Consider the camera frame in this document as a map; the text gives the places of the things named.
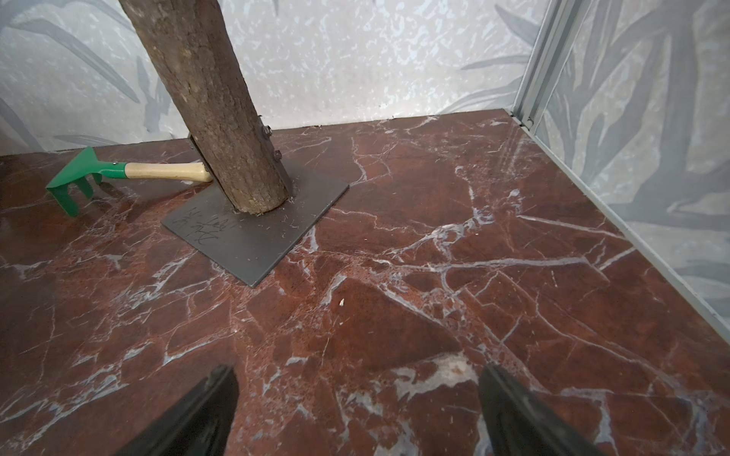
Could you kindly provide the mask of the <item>brown tree trunk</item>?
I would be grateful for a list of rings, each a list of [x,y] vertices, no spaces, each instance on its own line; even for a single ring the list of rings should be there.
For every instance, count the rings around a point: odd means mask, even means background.
[[[203,161],[234,208],[263,214],[290,196],[217,1],[121,4]]]

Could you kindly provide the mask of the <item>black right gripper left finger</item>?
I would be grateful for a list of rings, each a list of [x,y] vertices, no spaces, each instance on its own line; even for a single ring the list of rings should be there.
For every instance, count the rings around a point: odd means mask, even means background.
[[[239,393],[234,368],[220,365],[117,453],[222,455]]]

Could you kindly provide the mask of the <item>aluminium frame post right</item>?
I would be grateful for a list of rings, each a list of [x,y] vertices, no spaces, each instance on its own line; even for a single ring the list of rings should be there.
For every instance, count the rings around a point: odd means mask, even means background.
[[[511,112],[527,131],[538,127],[590,5],[589,0],[549,2]]]

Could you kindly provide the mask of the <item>grey metal tree base plate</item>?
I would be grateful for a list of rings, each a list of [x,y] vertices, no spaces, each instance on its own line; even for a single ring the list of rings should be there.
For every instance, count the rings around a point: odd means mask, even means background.
[[[260,216],[237,213],[217,184],[163,219],[163,226],[255,287],[348,190],[349,184],[284,159],[296,195]]]

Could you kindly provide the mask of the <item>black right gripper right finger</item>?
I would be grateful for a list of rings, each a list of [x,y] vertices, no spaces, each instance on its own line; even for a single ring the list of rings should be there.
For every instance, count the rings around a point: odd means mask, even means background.
[[[484,368],[479,399],[496,455],[600,455],[551,408],[498,365]]]

